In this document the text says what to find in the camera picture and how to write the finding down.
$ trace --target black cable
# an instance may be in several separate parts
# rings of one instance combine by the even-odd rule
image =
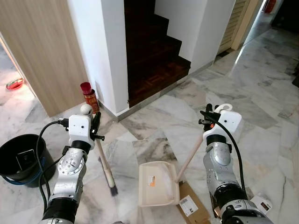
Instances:
[[[38,187],[39,187],[39,191],[41,192],[41,195],[42,195],[42,198],[43,198],[43,212],[45,213],[46,209],[47,209],[47,199],[46,199],[46,195],[43,191],[43,188],[42,188],[42,176],[52,167],[54,166],[56,163],[58,163],[60,161],[60,159],[62,158],[63,156],[61,156],[58,160],[56,160],[54,163],[52,163],[50,166],[48,166],[42,173],[41,175],[39,176],[38,178]]]
[[[49,127],[50,125],[53,125],[53,124],[58,124],[58,121],[53,121],[51,123],[48,123],[45,127],[43,127],[43,129],[41,130],[41,132],[40,132],[40,134],[37,138],[37,142],[36,142],[36,160],[37,160],[38,166],[40,168],[40,171],[42,173],[41,176],[43,177],[43,180],[46,184],[48,199],[50,197],[51,192],[50,192],[49,182],[48,182],[48,180],[47,180],[47,178],[46,178],[46,176],[44,175],[44,172],[43,172],[43,166],[42,166],[41,159],[40,159],[40,156],[39,156],[38,145],[39,145],[39,142],[42,138],[42,135],[43,135],[44,131],[47,129],[47,127]],[[43,200],[44,200],[45,195],[44,195],[43,190],[41,191],[41,195],[42,195]]]
[[[210,117],[208,115],[208,113],[204,112],[204,111],[200,111],[200,113],[202,115],[204,115],[205,117],[207,117],[211,122],[215,123],[215,124],[218,124],[225,132],[226,134],[228,134],[229,138],[232,140],[233,142],[233,145],[235,147],[235,151],[237,152],[237,156],[238,156],[238,161],[239,161],[239,170],[240,170],[240,179],[241,179],[241,187],[242,187],[242,190],[244,191],[245,193],[245,196],[247,197],[247,194],[246,194],[246,189],[245,189],[245,184],[244,184],[244,177],[243,177],[243,164],[242,164],[242,159],[241,159],[241,154],[240,154],[240,151],[239,151],[239,148],[237,146],[237,143],[235,142],[234,140],[234,137],[231,135],[231,133],[226,129],[225,126],[223,126],[220,122],[218,122],[217,120],[215,120],[214,118]]]

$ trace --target wooden staircase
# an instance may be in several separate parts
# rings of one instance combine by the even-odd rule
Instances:
[[[169,20],[155,15],[155,0],[124,0],[129,106],[188,75],[182,42],[167,36]]]

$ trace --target cabinet door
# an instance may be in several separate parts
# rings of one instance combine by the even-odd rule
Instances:
[[[0,32],[49,116],[84,101],[87,75],[67,0],[0,0]]]

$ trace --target fire extinguisher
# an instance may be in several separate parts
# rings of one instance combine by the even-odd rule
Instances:
[[[271,13],[274,6],[275,6],[276,0],[267,0],[265,3],[265,6],[263,7],[264,13]]]

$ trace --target sticker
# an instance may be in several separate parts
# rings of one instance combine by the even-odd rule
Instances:
[[[264,202],[261,203],[261,206],[263,206],[263,208],[266,209],[266,211],[270,209]]]
[[[179,206],[181,206],[183,212],[187,217],[198,210],[198,207],[196,206],[190,195],[187,195],[182,200],[180,200]]]
[[[155,176],[149,176],[148,177],[148,185],[150,187],[154,187],[156,185],[156,178],[155,178]]]

